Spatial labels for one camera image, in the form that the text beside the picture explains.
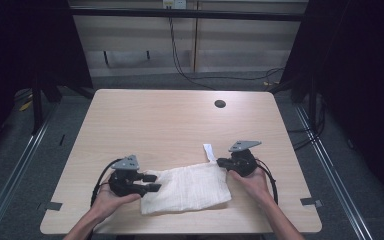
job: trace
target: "person's left hand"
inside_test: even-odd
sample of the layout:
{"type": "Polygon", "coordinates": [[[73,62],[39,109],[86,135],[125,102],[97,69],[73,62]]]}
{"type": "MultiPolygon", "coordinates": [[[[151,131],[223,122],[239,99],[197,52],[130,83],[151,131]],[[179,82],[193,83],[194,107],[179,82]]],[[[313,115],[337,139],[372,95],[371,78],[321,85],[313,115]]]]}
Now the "person's left hand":
{"type": "Polygon", "coordinates": [[[140,199],[140,195],[137,193],[123,197],[115,195],[108,185],[109,178],[110,175],[101,184],[98,196],[91,208],[91,211],[93,211],[101,221],[104,221],[107,217],[113,214],[121,205],[140,199]]]}

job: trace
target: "light wood surface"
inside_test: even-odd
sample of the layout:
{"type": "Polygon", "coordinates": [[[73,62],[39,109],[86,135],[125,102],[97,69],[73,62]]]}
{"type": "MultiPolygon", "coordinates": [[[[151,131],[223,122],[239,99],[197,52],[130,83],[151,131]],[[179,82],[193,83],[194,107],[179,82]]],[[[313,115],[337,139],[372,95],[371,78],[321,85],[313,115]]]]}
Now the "light wood surface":
{"type": "MultiPolygon", "coordinates": [[[[48,210],[45,234],[65,234],[89,209],[93,187],[112,160],[135,154],[140,172],[204,163],[204,143],[229,157],[237,140],[258,140],[251,149],[277,180],[279,206],[301,232],[321,222],[310,197],[273,95],[262,92],[99,90],[53,195],[60,211],[48,210]],[[224,100],[225,108],[217,108],[224,100]]],[[[202,211],[142,216],[140,202],[122,206],[96,227],[110,234],[264,233],[271,228],[243,188],[227,177],[232,200],[202,211]]]]}

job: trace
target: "cloth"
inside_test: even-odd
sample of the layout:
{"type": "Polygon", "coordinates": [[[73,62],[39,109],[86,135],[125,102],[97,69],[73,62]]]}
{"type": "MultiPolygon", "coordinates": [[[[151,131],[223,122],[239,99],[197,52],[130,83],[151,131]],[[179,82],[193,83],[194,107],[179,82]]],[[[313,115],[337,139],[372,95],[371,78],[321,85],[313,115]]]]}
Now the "cloth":
{"type": "Polygon", "coordinates": [[[202,163],[166,171],[147,171],[162,184],[158,192],[141,199],[142,214],[201,210],[232,199],[226,170],[217,163],[202,163]]]}

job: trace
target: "black horizontal bar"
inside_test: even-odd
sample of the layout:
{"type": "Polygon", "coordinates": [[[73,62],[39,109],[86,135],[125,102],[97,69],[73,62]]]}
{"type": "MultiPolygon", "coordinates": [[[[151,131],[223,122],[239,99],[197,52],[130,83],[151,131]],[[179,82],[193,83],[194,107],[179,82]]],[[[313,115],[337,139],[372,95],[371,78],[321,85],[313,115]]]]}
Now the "black horizontal bar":
{"type": "Polygon", "coordinates": [[[70,14],[77,16],[127,16],[127,17],[169,17],[169,18],[207,18],[241,19],[300,22],[308,18],[305,14],[231,12],[184,9],[128,9],[128,8],[20,8],[18,12],[28,14],[70,14]]]}

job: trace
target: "person's right hand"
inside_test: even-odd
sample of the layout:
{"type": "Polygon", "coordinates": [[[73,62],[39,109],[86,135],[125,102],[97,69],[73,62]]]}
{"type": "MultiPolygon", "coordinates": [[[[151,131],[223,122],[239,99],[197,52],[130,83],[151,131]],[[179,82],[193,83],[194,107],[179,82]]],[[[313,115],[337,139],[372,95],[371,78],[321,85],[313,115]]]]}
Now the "person's right hand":
{"type": "Polygon", "coordinates": [[[266,173],[262,169],[257,168],[246,177],[241,177],[233,170],[230,170],[229,174],[240,182],[245,187],[247,193],[259,204],[262,204],[262,201],[267,200],[267,198],[271,198],[267,187],[266,173]]]}

